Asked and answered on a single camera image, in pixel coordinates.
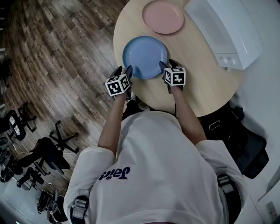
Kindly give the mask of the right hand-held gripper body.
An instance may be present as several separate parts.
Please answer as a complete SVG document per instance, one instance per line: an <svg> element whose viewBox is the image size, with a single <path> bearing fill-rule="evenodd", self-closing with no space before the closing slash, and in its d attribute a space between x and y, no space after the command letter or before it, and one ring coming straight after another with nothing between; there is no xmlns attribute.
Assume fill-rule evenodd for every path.
<svg viewBox="0 0 280 224"><path fill-rule="evenodd" d="M186 84L186 70L184 67L164 68L163 80L171 93L171 86L178 86L183 91Z"/></svg>

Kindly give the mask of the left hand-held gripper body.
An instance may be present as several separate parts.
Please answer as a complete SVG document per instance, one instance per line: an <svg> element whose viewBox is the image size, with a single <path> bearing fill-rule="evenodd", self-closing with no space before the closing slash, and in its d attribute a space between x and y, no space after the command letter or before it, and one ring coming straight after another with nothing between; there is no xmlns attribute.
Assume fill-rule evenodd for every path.
<svg viewBox="0 0 280 224"><path fill-rule="evenodd" d="M105 86L109 95L115 98L117 95L126 94L126 100L131 100L132 91L131 86L132 82L130 81L132 75L121 74L115 75L111 74L110 77L106 80Z"/></svg>

